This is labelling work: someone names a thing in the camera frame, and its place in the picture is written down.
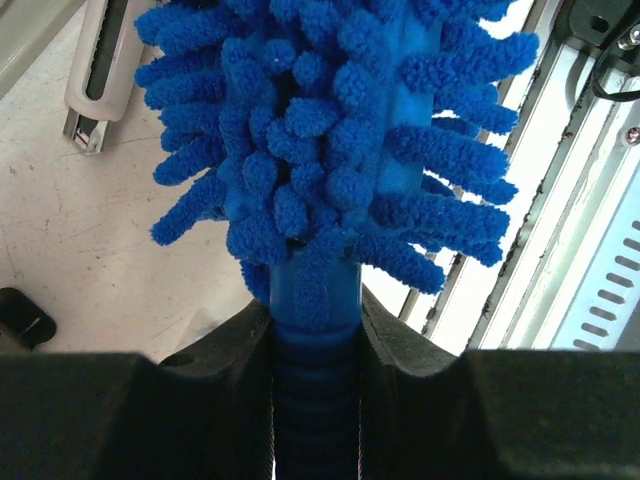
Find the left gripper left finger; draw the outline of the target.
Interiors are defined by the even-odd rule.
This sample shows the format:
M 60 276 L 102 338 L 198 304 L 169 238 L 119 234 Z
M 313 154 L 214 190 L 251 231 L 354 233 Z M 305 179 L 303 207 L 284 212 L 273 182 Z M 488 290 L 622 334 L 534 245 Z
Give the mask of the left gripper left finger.
M 267 479 L 271 329 L 249 303 L 160 363 L 140 354 L 1 359 L 5 479 Z

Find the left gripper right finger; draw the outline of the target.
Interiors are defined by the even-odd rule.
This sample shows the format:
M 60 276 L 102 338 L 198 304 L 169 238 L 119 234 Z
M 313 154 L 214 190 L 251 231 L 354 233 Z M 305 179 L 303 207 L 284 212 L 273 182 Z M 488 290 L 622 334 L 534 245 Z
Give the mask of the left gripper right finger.
M 362 300 L 366 479 L 635 479 L 639 357 L 471 350 L 454 356 Z

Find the black binder clip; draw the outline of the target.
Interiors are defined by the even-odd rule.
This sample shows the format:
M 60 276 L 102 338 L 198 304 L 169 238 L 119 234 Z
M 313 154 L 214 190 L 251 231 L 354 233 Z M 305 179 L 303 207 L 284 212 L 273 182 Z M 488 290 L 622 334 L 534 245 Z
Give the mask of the black binder clip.
M 22 291 L 1 289 L 1 353 L 33 351 L 57 332 L 55 320 Z

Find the blue microfiber duster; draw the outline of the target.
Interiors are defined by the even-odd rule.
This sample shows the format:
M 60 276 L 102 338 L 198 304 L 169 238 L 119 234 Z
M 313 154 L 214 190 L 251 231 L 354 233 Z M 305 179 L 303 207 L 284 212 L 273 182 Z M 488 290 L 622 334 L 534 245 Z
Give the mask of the blue microfiber duster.
M 275 473 L 354 479 L 361 269 L 423 294 L 448 249 L 493 266 L 516 187 L 483 143 L 517 125 L 496 85 L 535 61 L 495 38 L 505 1 L 166 1 L 137 18 L 160 56 L 136 73 L 164 125 L 153 174 L 188 191 L 153 226 L 169 245 L 226 221 L 273 318 Z

